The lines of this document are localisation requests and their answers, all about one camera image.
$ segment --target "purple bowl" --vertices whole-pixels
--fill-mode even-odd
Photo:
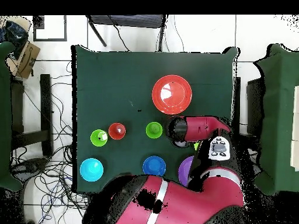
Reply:
[[[194,156],[189,156],[180,164],[179,167],[179,181],[183,186],[188,185],[189,171],[191,168],[192,160]]]

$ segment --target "red bowl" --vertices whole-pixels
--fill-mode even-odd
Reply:
[[[119,140],[126,134],[126,128],[121,123],[113,123],[108,130],[109,135],[114,140]]]
[[[159,79],[152,89],[152,101],[156,108],[165,114],[179,114],[191,102],[192,90],[189,83],[177,75]]]

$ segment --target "table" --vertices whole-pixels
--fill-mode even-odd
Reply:
[[[178,182],[178,168],[194,148],[174,147],[163,133],[150,139],[145,133],[151,121],[163,122],[168,115],[157,110],[151,93],[155,82],[165,75],[179,75],[192,88],[192,101],[180,115],[231,118],[233,94],[233,60],[238,50],[223,54],[199,52],[92,52],[78,45],[72,47],[73,118],[77,119],[73,142],[77,146],[74,181],[77,192],[96,193],[119,174],[143,174],[143,161],[157,155],[166,162],[165,178]],[[126,126],[121,140],[108,137],[103,147],[92,145],[94,130],[108,131],[110,124]],[[79,168],[87,158],[102,162],[103,176],[87,182]]]

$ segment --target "blue bowl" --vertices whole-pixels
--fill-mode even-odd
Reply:
[[[104,168],[101,162],[94,158],[86,159],[80,166],[82,178],[88,182],[94,182],[101,178]]]
[[[144,161],[142,169],[145,174],[163,176],[166,171],[166,163],[159,156],[150,156]]]

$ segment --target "cardboard box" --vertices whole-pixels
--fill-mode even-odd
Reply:
[[[0,16],[0,28],[5,26],[6,21],[11,20],[29,31],[31,22],[21,16]],[[8,58],[6,63],[12,75],[21,78],[28,78],[40,49],[29,41],[26,42],[18,60]]]
[[[18,60],[8,58],[6,60],[12,75],[27,79],[31,73],[40,49],[27,41]]]

